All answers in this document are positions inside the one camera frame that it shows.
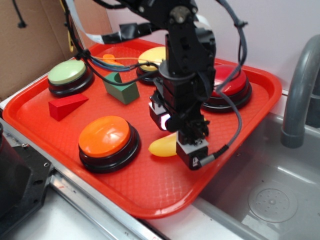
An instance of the cable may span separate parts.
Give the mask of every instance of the cable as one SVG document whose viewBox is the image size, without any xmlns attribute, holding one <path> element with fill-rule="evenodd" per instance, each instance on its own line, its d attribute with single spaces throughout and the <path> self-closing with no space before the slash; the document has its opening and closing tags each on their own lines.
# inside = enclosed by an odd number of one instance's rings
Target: cable
<svg viewBox="0 0 320 240">
<path fill-rule="evenodd" d="M 95 59 L 100 59 L 100 60 L 103 60 L 103 59 L 106 59 L 106 60 L 139 60 L 139 61 L 145 61 L 145 62 L 148 62 L 148 63 L 157 63 L 157 64 L 161 64 L 162 61 L 150 61 L 150 60 L 147 60 L 147 59 L 142 59 L 142 58 L 139 58 L 139 57 L 131 57 L 131 56 L 125 56 L 125 57 L 99 57 L 99 56 L 92 56 L 93 58 Z"/>
<path fill-rule="evenodd" d="M 69 11 L 69 8 L 68 8 L 68 5 L 66 3 L 65 0 L 61 0 L 61 3 L 62 3 L 62 7 L 64 8 L 65 10 L 65 18 L 66 18 L 66 26 L 70 32 L 70 37 L 72 39 L 72 42 L 75 46 L 75 48 L 77 49 L 78 51 L 78 54 L 75 56 L 76 59 L 83 59 L 83 61 L 87 64 L 87 66 L 92 70 L 92 72 L 97 75 L 99 78 L 101 78 L 104 82 L 106 83 L 109 83 L 111 85 L 115 85 L 115 86 L 126 86 L 126 85 L 130 85 L 132 83 L 135 83 L 137 81 L 139 81 L 140 79 L 143 79 L 143 78 L 147 78 L 153 74 L 155 74 L 157 71 L 152 71 L 152 72 L 148 72 L 146 74 L 143 74 L 143 75 L 140 75 L 139 77 L 131 80 L 131 81 L 128 81 L 128 82 L 113 82 L 113 81 L 109 81 L 107 80 L 104 76 L 102 76 L 91 64 L 88 60 L 90 60 L 92 63 L 95 62 L 95 64 L 98 64 L 98 65 L 101 65 L 100 67 L 106 69 L 106 67 L 108 67 L 108 64 L 106 62 L 103 62 L 99 59 L 95 59 L 93 56 L 91 56 L 91 53 L 89 52 L 89 50 L 84 50 L 82 48 L 82 46 L 79 44 L 79 40 L 76 38 L 76 35 L 75 35 L 75 32 L 72 28 L 72 23 L 71 23 L 71 18 L 70 18 L 70 11 Z M 130 65 L 130 66 L 124 66 L 124 68 L 127 68 L 126 71 L 130 71 L 134 68 L 137 68 L 139 66 L 143 66 L 143 65 L 147 65 L 147 66 L 154 66 L 156 68 L 158 68 L 159 66 L 153 62 L 144 62 L 144 63 L 136 63 L 136 64 L 133 64 L 133 65 Z M 108 69 L 109 71 L 114 71 L 114 72 L 122 72 L 122 69 L 120 68 L 113 68 L 113 67 L 110 67 Z"/>
<path fill-rule="evenodd" d="M 18 8 L 18 5 L 16 3 L 16 0 L 12 0 L 12 3 L 13 3 L 13 6 L 14 6 L 14 9 L 16 11 L 16 14 L 18 14 L 18 17 L 20 19 L 20 22 L 18 23 L 18 28 L 23 29 L 23 28 L 25 28 L 27 26 L 27 24 L 25 23 L 24 19 L 21 16 L 21 13 L 19 11 L 19 8 Z"/>
<path fill-rule="evenodd" d="M 210 98 L 210 96 L 212 94 L 212 88 L 210 87 L 209 79 L 208 79 L 207 75 L 202 71 L 198 71 L 197 73 L 203 83 L 204 90 L 205 90 L 205 96 L 201 96 L 197 93 L 197 82 L 195 82 L 193 85 L 193 94 L 195 95 L 195 97 L 198 101 L 205 102 L 206 100 L 208 100 L 208 98 Z"/>
<path fill-rule="evenodd" d="M 238 71 L 238 73 L 230 80 L 230 82 L 233 81 L 233 80 L 235 80 L 237 77 L 239 77 L 240 74 L 241 74 L 241 71 Z"/>
<path fill-rule="evenodd" d="M 241 129 L 242 129 L 242 124 L 243 124 L 240 112 L 237 109 L 236 105 L 227 95 L 225 95 L 222 92 L 222 90 L 234 78 L 234 76 L 237 73 L 240 73 L 242 65 L 246 61 L 248 50 L 247 50 L 247 42 L 246 42 L 246 37 L 245 37 L 244 31 L 243 31 L 243 27 L 248 23 L 238 19 L 237 15 L 235 14 L 235 12 L 230 7 L 230 5 L 227 3 L 226 0 L 216 0 L 216 1 L 219 4 L 221 4 L 225 8 L 225 10 L 229 13 L 230 17 L 232 18 L 232 20 L 234 22 L 234 26 L 238 30 L 238 34 L 240 37 L 239 50 L 238 50 L 238 65 L 234 68 L 234 70 L 230 73 L 230 75 L 226 78 L 226 80 L 223 83 L 221 83 L 220 85 L 218 85 L 215 90 L 216 93 L 219 94 L 231 106 L 232 110 L 235 112 L 236 117 L 238 119 L 238 128 L 237 128 L 235 134 L 233 135 L 233 137 L 230 139 L 230 141 L 226 145 L 224 145 L 218 151 L 208 155 L 207 157 L 204 157 L 203 159 L 201 159 L 198 162 L 198 164 L 201 167 L 214 161 L 215 159 L 217 159 L 220 155 L 222 155 L 224 152 L 226 152 L 229 149 L 231 144 L 233 144 L 234 141 L 239 136 Z"/>
<path fill-rule="evenodd" d="M 115 86 L 126 86 L 126 85 L 130 85 L 130 84 L 133 84 L 137 81 L 139 81 L 140 79 L 143 79 L 143 78 L 147 78 L 155 73 L 158 72 L 158 70 L 156 71 L 151 71 L 151 72 L 148 72 L 146 74 L 143 74 L 143 75 L 140 75 L 138 76 L 137 78 L 131 80 L 131 81 L 128 81 L 128 82 L 113 82 L 113 81 L 109 81 L 108 79 L 106 79 L 104 76 L 102 76 L 95 68 L 92 67 L 92 65 L 89 63 L 88 59 L 84 58 L 83 61 L 88 65 L 88 67 L 92 70 L 92 72 L 97 75 L 99 78 L 101 78 L 104 82 L 108 83 L 108 84 L 111 84 L 111 85 L 115 85 Z"/>
</svg>

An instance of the green button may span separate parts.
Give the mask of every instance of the green button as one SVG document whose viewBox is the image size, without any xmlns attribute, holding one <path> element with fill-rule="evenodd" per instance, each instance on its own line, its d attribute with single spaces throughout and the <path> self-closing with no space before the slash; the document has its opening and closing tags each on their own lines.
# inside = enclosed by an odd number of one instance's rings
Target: green button
<svg viewBox="0 0 320 240">
<path fill-rule="evenodd" d="M 68 60 L 59 63 L 48 74 L 50 83 L 62 85 L 79 78 L 86 71 L 86 65 L 80 60 Z"/>
</svg>

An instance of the cardboard box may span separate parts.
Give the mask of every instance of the cardboard box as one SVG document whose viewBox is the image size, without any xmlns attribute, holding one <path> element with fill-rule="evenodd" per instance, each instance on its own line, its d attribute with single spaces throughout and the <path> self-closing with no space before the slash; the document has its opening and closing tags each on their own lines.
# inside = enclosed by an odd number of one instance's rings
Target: cardboard box
<svg viewBox="0 0 320 240">
<path fill-rule="evenodd" d="M 87 13 L 97 10 L 93 20 L 101 19 L 104 33 L 111 32 L 103 7 L 93 1 L 75 2 L 86 30 L 86 26 L 95 25 L 90 16 L 86 17 Z M 69 50 L 65 15 L 59 0 L 22 0 L 17 5 L 26 28 L 17 27 L 19 18 L 12 1 L 0 1 L 0 102 L 75 54 Z M 98 34 L 94 31 L 94 27 L 88 30 Z M 93 44 L 82 37 L 87 47 Z"/>
</svg>

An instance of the white wall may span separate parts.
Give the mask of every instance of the white wall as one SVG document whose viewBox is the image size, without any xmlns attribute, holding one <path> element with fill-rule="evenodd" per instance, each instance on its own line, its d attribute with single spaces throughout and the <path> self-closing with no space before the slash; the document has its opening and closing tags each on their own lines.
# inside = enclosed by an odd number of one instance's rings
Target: white wall
<svg viewBox="0 0 320 240">
<path fill-rule="evenodd" d="M 306 42 L 320 34 L 320 0 L 228 0 L 244 28 L 248 57 L 246 65 L 276 75 L 288 90 Z M 228 13 L 214 0 L 196 0 L 199 14 L 208 19 L 217 42 L 217 58 L 236 62 L 239 37 Z M 145 22 L 127 10 L 108 10 L 113 31 L 119 24 Z M 164 32 L 148 40 L 164 43 Z"/>
</svg>

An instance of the orange button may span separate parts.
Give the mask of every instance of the orange button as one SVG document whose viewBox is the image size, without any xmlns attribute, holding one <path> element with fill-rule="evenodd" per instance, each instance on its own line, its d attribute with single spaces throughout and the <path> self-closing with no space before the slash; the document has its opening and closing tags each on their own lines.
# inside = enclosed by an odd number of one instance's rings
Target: orange button
<svg viewBox="0 0 320 240">
<path fill-rule="evenodd" d="M 129 124 L 119 116 L 101 117 L 87 125 L 80 134 L 79 146 L 89 157 L 104 158 L 115 154 L 128 142 Z"/>
</svg>

